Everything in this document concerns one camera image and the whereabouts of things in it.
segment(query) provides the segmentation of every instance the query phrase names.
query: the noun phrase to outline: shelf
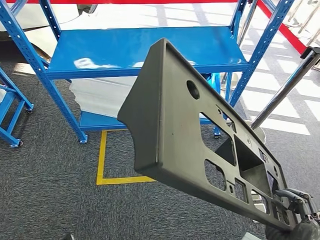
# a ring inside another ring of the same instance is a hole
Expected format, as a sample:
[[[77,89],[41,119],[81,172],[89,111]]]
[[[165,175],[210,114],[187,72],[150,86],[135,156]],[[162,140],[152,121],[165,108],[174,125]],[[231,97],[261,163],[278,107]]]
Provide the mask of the shelf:
[[[167,38],[200,73],[249,67],[227,26],[63,30],[50,79],[137,76],[151,45]]]
[[[80,125],[80,129],[82,131],[127,129],[126,125],[118,121],[115,117],[104,116],[88,111],[82,111],[80,121],[78,123]],[[200,124],[211,124],[211,122],[207,118],[200,117]]]
[[[7,112],[9,110],[15,96],[13,92],[7,92],[0,102],[0,124],[2,123]]]

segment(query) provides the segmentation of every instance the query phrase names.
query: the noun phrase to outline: gray carpet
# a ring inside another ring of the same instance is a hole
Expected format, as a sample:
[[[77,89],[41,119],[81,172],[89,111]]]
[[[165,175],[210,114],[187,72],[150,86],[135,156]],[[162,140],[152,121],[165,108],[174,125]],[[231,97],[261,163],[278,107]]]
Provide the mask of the gray carpet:
[[[159,14],[165,7],[160,5],[157,10]],[[206,24],[201,11],[197,10],[198,18]],[[165,16],[159,19],[162,25],[166,24]],[[255,43],[259,37],[254,29],[249,36]],[[243,49],[250,53],[254,47],[244,45]],[[264,57],[280,84],[288,74],[275,61],[275,54],[285,59],[294,51],[289,43],[285,47],[270,47]],[[35,104],[34,113],[23,112],[13,133],[22,138],[23,146],[11,149],[0,140],[1,240],[57,240],[69,231],[77,240],[239,240],[245,232],[264,239],[261,224],[158,182],[97,186],[101,133],[90,132],[88,143],[78,144],[36,77],[13,72],[16,63],[24,61],[19,52],[10,43],[1,42],[0,53],[0,67]],[[318,73],[312,72],[308,79],[319,85]],[[75,116],[78,116],[80,109],[69,83],[58,81],[57,85]],[[305,124],[311,135],[266,129],[266,145],[282,163],[289,186],[312,193],[320,204],[317,192],[320,189],[319,122],[297,91],[288,98],[301,116],[290,120]],[[241,104],[235,110],[246,118]],[[215,143],[211,127],[203,129],[205,143]],[[108,134],[105,178],[136,176],[133,164],[133,143],[128,131]]]

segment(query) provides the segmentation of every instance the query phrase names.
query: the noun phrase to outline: red stripe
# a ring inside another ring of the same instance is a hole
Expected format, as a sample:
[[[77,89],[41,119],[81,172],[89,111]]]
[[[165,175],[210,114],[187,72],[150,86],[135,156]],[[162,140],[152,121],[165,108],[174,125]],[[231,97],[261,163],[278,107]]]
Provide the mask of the red stripe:
[[[262,0],[259,0],[257,5],[268,18],[270,18],[272,13],[269,11]],[[306,46],[302,43],[299,38],[293,34],[291,30],[289,30],[287,26],[282,23],[280,28],[278,29],[280,33],[285,36],[289,43],[291,43],[294,48],[295,48],[298,53],[302,54]]]
[[[13,4],[15,0],[7,0]],[[237,0],[51,0],[51,4],[201,4],[236,3]],[[38,4],[38,0],[29,0],[29,4]]]

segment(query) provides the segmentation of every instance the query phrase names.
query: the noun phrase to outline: rectangular cutout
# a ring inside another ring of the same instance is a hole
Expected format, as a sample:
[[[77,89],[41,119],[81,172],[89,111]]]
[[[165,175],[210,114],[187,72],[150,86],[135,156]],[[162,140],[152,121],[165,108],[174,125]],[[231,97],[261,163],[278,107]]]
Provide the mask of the rectangular cutout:
[[[210,160],[205,160],[205,171],[207,180],[212,186],[226,191],[226,177],[223,171]]]
[[[208,132],[208,125],[200,126],[201,136],[203,143],[207,148],[219,155],[226,162],[235,166],[235,148],[232,139],[205,113],[201,112],[201,114],[211,121],[212,124],[210,124],[209,126],[213,127],[212,131]],[[220,135],[219,137],[216,137],[214,134],[214,131],[220,131]]]
[[[265,164],[235,135],[234,143],[240,176],[271,197]]]
[[[262,196],[254,190],[252,190],[251,194],[255,208],[261,212],[263,212],[265,214],[269,214],[269,206],[267,204],[266,199],[264,196]]]
[[[234,191],[235,197],[238,200],[242,200],[245,203],[249,203],[248,197],[247,195],[247,189],[245,183],[241,182],[236,178],[235,178],[235,185],[234,186]]]
[[[275,191],[279,190],[279,185],[278,184],[278,181],[269,171],[267,172],[267,176],[268,176],[269,185],[270,187],[272,194],[275,195]]]
[[[267,156],[266,156],[263,151],[259,148],[260,157],[263,160],[265,163],[268,162]]]

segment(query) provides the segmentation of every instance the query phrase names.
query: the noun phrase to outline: black glove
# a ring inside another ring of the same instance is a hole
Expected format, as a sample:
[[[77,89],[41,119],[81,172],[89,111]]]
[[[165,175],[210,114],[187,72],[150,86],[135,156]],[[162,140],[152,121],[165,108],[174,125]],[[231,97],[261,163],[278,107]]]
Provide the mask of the black glove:
[[[312,221],[300,222],[291,232],[266,226],[267,240],[320,240],[320,227]]]

